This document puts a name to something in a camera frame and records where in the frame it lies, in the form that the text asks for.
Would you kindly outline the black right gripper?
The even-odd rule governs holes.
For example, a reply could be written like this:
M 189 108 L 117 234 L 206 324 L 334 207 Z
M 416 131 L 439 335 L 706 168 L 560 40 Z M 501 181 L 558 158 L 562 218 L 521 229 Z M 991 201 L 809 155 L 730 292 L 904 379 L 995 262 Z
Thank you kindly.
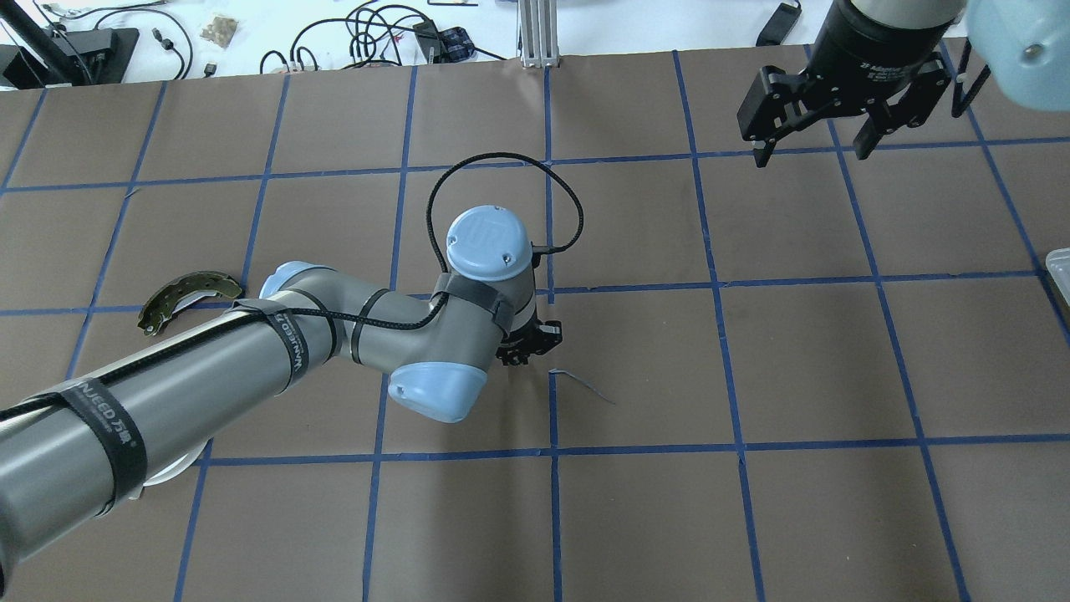
M 739 134 L 756 168 L 819 120 L 866 115 L 853 138 L 859 160 L 887 134 L 924 125 L 950 84 L 937 46 L 951 24 L 951 1 L 834 1 L 805 68 L 763 66 L 742 101 Z

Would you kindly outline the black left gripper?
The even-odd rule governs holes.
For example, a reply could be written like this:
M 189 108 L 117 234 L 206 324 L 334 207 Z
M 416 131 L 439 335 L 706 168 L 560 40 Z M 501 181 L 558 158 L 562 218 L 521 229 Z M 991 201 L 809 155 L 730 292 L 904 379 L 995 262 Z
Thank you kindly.
M 523 327 L 502 340 L 494 357 L 504 366 L 528 365 L 531 357 L 542 357 L 557 348 L 563 339 L 562 321 L 542 321 L 534 314 Z

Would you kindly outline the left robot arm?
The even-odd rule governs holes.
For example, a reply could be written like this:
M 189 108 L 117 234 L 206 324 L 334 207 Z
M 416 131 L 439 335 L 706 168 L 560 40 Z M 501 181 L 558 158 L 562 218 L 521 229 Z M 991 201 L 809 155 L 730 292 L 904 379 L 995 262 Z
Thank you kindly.
M 435 421 L 467 418 L 494 360 L 523 365 L 561 342 L 542 323 L 531 243 L 513 211 L 467 210 L 435 245 L 428 300 L 322 264 L 284 263 L 259 298 L 3 411 L 3 586 L 17 565 L 336 357 L 387 376 L 387 393 Z

